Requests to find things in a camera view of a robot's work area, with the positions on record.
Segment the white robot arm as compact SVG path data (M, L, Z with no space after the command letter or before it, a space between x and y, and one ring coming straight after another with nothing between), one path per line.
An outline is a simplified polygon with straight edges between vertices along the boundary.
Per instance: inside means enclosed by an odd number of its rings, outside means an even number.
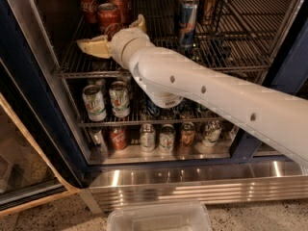
M308 167L308 101L207 67L151 43L142 15L111 39L79 39L82 52L114 59L161 108L185 97Z

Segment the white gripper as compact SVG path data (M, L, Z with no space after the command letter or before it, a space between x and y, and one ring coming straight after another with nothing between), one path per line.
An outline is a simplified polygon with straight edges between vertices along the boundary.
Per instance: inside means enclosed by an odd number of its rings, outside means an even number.
M76 43L83 53L101 59L110 59L112 56L121 67L128 69L135 53L145 47L154 47L146 34L146 23L142 14L139 14L129 27L117 32L110 43L107 36L78 39Z

